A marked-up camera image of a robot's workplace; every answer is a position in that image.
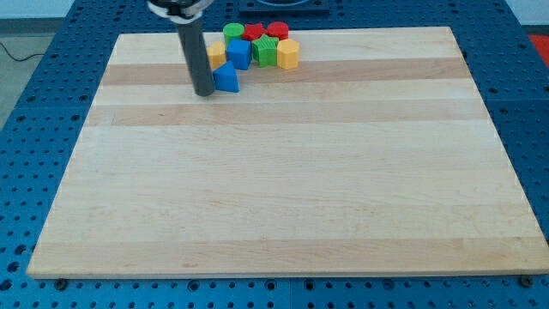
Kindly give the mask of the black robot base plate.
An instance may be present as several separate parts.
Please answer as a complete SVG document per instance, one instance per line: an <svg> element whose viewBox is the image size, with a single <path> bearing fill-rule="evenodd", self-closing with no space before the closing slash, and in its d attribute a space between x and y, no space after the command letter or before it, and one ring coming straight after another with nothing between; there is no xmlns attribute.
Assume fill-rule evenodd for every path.
<svg viewBox="0 0 549 309"><path fill-rule="evenodd" d="M240 15L328 13L329 0L239 0Z"/></svg>

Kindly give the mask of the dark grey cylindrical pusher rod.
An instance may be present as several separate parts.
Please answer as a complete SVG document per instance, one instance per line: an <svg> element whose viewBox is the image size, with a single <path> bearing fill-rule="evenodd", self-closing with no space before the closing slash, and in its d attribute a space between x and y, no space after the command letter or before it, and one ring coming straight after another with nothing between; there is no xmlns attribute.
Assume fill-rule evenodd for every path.
<svg viewBox="0 0 549 309"><path fill-rule="evenodd" d="M195 94L207 97L214 92L215 87L202 22L196 19L190 23L178 24L177 30Z"/></svg>

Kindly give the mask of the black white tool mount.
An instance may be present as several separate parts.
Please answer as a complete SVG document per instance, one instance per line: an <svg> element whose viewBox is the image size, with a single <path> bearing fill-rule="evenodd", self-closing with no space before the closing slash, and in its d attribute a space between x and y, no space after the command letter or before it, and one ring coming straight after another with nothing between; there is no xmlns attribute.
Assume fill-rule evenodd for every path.
<svg viewBox="0 0 549 309"><path fill-rule="evenodd" d="M151 12L174 23L192 23L214 0L147 0Z"/></svg>

